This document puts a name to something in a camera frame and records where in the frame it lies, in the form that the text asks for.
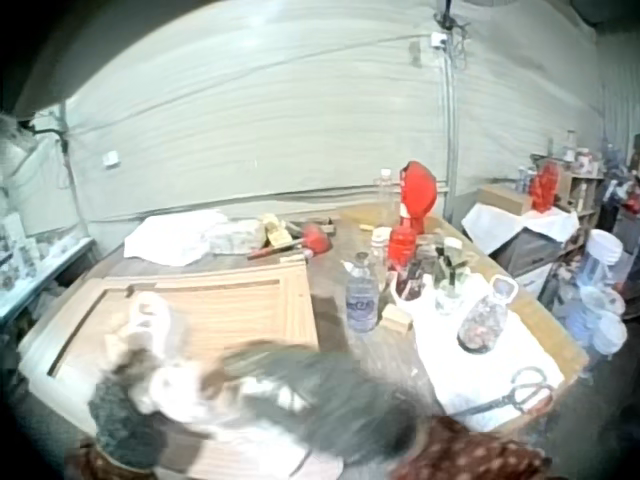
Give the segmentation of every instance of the wooden frame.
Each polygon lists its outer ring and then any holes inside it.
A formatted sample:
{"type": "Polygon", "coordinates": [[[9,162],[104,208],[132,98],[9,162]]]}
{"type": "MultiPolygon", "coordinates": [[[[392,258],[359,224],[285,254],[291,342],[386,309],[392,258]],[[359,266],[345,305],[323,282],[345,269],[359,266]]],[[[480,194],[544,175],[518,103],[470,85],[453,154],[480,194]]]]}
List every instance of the wooden frame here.
{"type": "MultiPolygon", "coordinates": [[[[200,318],[200,323],[196,325],[199,330],[191,332],[197,344],[194,355],[196,359],[201,359],[204,355],[207,362],[214,361],[220,354],[221,347],[233,345],[234,342],[230,340],[235,337],[234,332],[228,328],[229,325],[233,328],[245,327],[238,329],[237,343],[266,338],[315,347],[318,345],[304,263],[205,274],[88,280],[60,308],[42,332],[30,339],[28,347],[22,351],[20,370],[29,379],[29,388],[34,395],[89,434],[95,433],[95,425],[87,402],[100,378],[97,360],[103,352],[96,352],[95,345],[99,341],[104,343],[103,331],[113,326],[108,322],[113,313],[112,307],[119,305],[118,298],[122,298],[122,319],[126,318],[130,303],[127,296],[130,296],[132,289],[164,294],[172,307],[174,305],[169,296],[188,292],[179,301],[183,303],[183,307],[193,304],[193,318],[200,318]],[[103,306],[107,304],[110,308],[105,310],[103,306]],[[224,318],[216,316],[216,312],[221,310],[225,311],[224,318]],[[273,323],[251,323],[251,319],[273,323]],[[211,333],[216,332],[216,328],[223,328],[223,322],[227,326],[227,335],[220,340],[218,335],[212,336],[211,333]],[[81,339],[83,344],[87,342],[86,348],[77,349],[74,353],[77,357],[75,366],[67,368],[69,361],[66,360],[66,355],[77,346],[74,344],[77,339],[81,339]],[[207,347],[208,339],[212,339],[213,343],[217,342],[213,350],[207,347]],[[87,361],[87,355],[96,361],[87,361]]],[[[191,319],[187,324],[189,327],[193,326],[190,325],[191,319]]],[[[178,450],[196,441],[184,432],[170,433],[170,437],[170,446],[173,445],[178,450]]],[[[219,445],[209,447],[220,450],[219,445]]],[[[178,457],[175,449],[169,450],[167,458],[178,457]]],[[[210,464],[210,456],[203,458],[201,467],[204,470],[196,472],[189,468],[190,476],[195,477],[196,473],[205,475],[210,464]]]]}

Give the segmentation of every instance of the red bottle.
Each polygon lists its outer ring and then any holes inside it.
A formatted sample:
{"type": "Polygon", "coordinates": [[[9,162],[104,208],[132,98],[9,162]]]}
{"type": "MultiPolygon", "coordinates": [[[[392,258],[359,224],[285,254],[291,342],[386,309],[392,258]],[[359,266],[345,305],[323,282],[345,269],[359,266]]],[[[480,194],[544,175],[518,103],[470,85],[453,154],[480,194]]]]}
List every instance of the red bottle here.
{"type": "Polygon", "coordinates": [[[411,218],[404,204],[400,205],[400,225],[391,230],[387,258],[393,270],[406,268],[416,251],[418,236],[411,228],[411,218]]]}
{"type": "Polygon", "coordinates": [[[557,186],[558,167],[553,162],[547,162],[533,177],[529,187],[533,209],[540,213],[550,210],[553,207],[557,186]]]}

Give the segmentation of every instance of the white wall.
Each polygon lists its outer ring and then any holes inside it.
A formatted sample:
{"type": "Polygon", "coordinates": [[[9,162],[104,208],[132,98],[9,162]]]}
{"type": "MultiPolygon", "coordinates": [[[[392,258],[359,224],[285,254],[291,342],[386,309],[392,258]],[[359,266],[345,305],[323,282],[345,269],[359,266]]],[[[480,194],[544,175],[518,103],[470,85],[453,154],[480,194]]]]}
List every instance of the white wall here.
{"type": "Polygon", "coordinates": [[[640,29],[610,25],[598,34],[607,138],[627,154],[640,133],[640,29]]]}
{"type": "MultiPolygon", "coordinates": [[[[431,3],[231,0],[129,47],[68,102],[94,235],[115,245],[135,226],[127,219],[148,210],[370,185],[411,158],[444,179],[442,57],[416,38],[438,28],[431,3]],[[111,150],[122,165],[105,170],[111,150]]],[[[567,129],[598,144],[593,32],[543,1],[456,2],[454,15],[471,22],[457,74],[459,193],[515,177],[567,129]]],[[[314,201],[298,194],[279,206],[314,201]]]]}

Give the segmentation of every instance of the wall socket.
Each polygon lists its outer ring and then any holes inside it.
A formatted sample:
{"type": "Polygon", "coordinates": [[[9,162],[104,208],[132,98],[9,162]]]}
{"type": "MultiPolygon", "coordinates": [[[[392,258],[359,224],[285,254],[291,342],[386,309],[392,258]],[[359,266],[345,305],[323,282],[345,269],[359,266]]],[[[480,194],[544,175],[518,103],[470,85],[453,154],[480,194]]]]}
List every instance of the wall socket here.
{"type": "Polygon", "coordinates": [[[104,168],[106,168],[106,169],[119,167],[120,166],[120,156],[118,155],[118,152],[116,152],[115,150],[111,150],[110,152],[105,153],[102,156],[102,164],[104,165],[104,168]]]}

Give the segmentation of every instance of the white paper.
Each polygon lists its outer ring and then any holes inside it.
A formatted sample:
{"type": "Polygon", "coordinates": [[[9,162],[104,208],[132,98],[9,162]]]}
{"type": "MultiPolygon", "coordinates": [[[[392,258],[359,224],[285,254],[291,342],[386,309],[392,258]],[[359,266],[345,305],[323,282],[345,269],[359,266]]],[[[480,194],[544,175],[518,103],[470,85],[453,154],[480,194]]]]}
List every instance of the white paper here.
{"type": "Polygon", "coordinates": [[[555,207],[545,213],[531,210],[514,215],[497,207],[476,203],[462,220],[473,243],[486,255],[504,245],[523,228],[564,243],[580,226],[576,212],[563,212],[555,207]]]}

